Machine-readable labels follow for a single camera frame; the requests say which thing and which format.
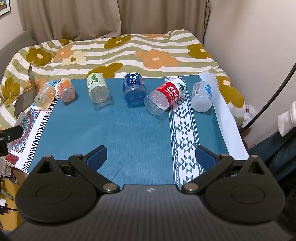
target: bedspread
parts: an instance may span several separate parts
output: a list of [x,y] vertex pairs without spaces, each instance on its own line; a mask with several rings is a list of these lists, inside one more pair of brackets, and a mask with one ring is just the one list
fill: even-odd
[[93,72],[101,73],[105,78],[122,78],[129,72],[150,78],[193,75],[208,70],[216,76],[219,90],[237,124],[243,121],[244,98],[231,86],[230,78],[200,41],[187,30],[78,42],[60,39],[19,50],[0,85],[0,129],[14,125],[16,99],[31,88],[28,78],[30,63],[37,89],[51,80],[63,77],[85,79]]

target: dark jeans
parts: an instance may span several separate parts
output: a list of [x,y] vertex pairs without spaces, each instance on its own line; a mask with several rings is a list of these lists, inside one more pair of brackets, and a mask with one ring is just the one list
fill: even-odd
[[296,168],[296,127],[284,137],[274,133],[248,153],[259,156],[276,180],[281,180]]

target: blue tablecloth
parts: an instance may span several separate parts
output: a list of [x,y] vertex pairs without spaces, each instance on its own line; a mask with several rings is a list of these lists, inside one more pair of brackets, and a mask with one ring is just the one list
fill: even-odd
[[[56,103],[40,137],[30,172],[44,155],[66,160],[75,153],[87,154],[99,145],[108,150],[98,172],[119,186],[123,184],[177,184],[195,178],[203,169],[195,160],[195,146],[214,153],[228,153],[214,108],[197,113],[190,108],[193,85],[199,76],[182,77],[187,93],[163,118],[145,107],[129,108],[123,98],[122,79],[106,79],[114,104],[95,110],[86,80],[73,80],[77,99]],[[165,78],[144,79],[147,91]]]

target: clear plastic bottle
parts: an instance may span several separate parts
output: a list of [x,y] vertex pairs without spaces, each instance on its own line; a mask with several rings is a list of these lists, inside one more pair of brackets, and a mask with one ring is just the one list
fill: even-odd
[[200,81],[193,86],[191,107],[197,112],[206,112],[211,109],[212,89],[207,82]]
[[64,102],[70,102],[75,98],[75,89],[71,85],[71,80],[68,78],[63,78],[57,85],[59,90],[59,96]]
[[56,91],[54,87],[50,84],[46,84],[39,90],[34,102],[41,110],[47,110],[55,94]]
[[161,115],[185,92],[185,82],[178,77],[171,77],[167,82],[147,95],[144,104],[151,114]]
[[89,97],[95,104],[102,104],[109,98],[109,89],[100,73],[93,73],[86,79]]
[[143,78],[138,73],[128,73],[123,78],[124,99],[130,106],[139,106],[144,103],[147,95]]

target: blue plastic bottle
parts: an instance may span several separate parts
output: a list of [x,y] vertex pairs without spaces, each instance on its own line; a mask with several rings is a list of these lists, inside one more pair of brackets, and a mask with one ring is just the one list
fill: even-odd
[[123,78],[123,95],[129,106],[139,106],[144,103],[147,90],[140,74],[129,73]]

